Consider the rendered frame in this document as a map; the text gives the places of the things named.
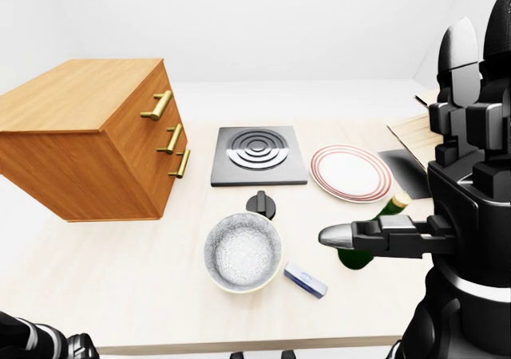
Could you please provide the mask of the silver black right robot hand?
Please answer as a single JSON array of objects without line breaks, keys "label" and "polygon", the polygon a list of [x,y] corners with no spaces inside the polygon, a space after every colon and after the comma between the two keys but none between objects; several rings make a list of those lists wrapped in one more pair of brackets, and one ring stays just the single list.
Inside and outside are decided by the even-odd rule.
[{"label": "silver black right robot hand", "polygon": [[483,45],[469,19],[444,34],[430,129],[443,141],[427,168],[434,213],[381,215],[324,228],[319,241],[375,257],[421,258],[457,280],[511,289],[511,0],[497,0]]}]

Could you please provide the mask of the green wine bottle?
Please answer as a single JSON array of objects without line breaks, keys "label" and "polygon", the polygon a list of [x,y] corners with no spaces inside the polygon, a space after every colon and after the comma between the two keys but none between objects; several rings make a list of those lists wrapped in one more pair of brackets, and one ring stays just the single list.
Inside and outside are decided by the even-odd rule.
[{"label": "green wine bottle", "polygon": [[[385,207],[373,218],[377,220],[382,215],[397,215],[411,203],[412,199],[406,192],[392,196]],[[374,257],[367,251],[349,251],[338,249],[339,261],[350,270],[361,270],[367,266]]]}]

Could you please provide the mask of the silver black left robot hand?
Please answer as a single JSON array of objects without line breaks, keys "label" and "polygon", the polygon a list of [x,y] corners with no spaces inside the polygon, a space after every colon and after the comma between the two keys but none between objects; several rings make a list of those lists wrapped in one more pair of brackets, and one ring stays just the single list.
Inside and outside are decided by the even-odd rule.
[{"label": "silver black left robot hand", "polygon": [[100,359],[100,355],[87,333],[67,338],[67,359]]}]

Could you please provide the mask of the flat dark stove plate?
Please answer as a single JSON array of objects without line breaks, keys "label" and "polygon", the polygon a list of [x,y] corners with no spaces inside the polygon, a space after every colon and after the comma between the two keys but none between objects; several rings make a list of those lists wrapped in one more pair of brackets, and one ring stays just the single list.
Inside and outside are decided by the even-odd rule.
[{"label": "flat dark stove plate", "polygon": [[306,183],[307,169],[293,127],[219,129],[211,174],[213,187]]}]

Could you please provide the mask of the patterned grey white bowl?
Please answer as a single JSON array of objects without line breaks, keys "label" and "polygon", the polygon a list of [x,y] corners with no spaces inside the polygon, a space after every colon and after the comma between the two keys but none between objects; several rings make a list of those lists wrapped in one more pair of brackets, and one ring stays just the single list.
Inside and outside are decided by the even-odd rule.
[{"label": "patterned grey white bowl", "polygon": [[204,265],[211,280],[231,294],[264,288],[277,275],[283,244],[268,218],[241,212],[221,219],[204,242]]}]

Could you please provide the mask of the wide wooden cabinet drawer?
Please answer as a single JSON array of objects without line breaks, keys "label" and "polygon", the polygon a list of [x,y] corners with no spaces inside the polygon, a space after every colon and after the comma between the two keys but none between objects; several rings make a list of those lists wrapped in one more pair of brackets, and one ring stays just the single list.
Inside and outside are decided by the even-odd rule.
[{"label": "wide wooden cabinet drawer", "polygon": [[167,195],[188,160],[173,92],[168,87],[158,93],[149,89],[138,93],[133,104],[114,122],[114,139],[143,188],[153,197]]},{"label": "wide wooden cabinet drawer", "polygon": [[116,108],[103,129],[135,168],[169,159],[186,136],[164,61],[145,58],[120,63],[113,86]]},{"label": "wide wooden cabinet drawer", "polygon": [[152,204],[156,208],[155,217],[160,218],[166,207],[170,191],[174,181],[173,176],[168,176],[169,172],[175,172],[181,161],[180,156],[176,156],[176,152],[183,152],[187,149],[187,136],[184,130],[180,134],[175,151],[172,155],[164,152],[158,152],[156,149],[165,147],[171,138],[172,133],[167,132],[166,128],[175,127],[182,124],[179,114],[166,114],[158,121],[143,118],[145,129],[142,135],[144,143],[141,146],[141,159],[137,167],[141,174],[141,183],[147,191]]}]

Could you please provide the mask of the wooden cabinet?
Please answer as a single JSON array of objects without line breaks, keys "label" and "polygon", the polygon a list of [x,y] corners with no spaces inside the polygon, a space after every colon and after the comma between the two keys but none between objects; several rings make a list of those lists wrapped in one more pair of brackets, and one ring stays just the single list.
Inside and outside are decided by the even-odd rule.
[{"label": "wooden cabinet", "polygon": [[159,219],[103,129],[121,60],[70,60],[0,96],[0,175],[64,220]]}]

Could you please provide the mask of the round black stove knob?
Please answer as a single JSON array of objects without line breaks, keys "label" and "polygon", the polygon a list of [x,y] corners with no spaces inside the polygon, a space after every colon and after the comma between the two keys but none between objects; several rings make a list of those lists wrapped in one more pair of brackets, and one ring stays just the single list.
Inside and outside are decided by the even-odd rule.
[{"label": "round black stove knob", "polygon": [[273,220],[276,213],[275,201],[265,191],[257,191],[256,195],[246,202],[245,208],[269,220]]}]

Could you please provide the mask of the white plate with red rings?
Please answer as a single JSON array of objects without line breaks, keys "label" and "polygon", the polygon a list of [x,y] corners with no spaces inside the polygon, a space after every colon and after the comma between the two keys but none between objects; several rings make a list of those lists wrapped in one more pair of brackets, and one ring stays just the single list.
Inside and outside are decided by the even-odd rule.
[{"label": "white plate with red rings", "polygon": [[394,184],[388,165],[373,152],[351,144],[319,148],[311,157],[314,181],[327,193],[352,203],[373,203]]}]

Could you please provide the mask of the small blue white box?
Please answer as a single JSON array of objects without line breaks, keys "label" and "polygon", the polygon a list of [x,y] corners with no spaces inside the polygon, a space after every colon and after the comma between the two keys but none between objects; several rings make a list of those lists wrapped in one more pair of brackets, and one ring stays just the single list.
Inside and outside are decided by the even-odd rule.
[{"label": "small blue white box", "polygon": [[293,262],[288,262],[285,265],[283,273],[286,278],[317,299],[323,298],[327,294],[328,286],[324,282],[319,281]]}]

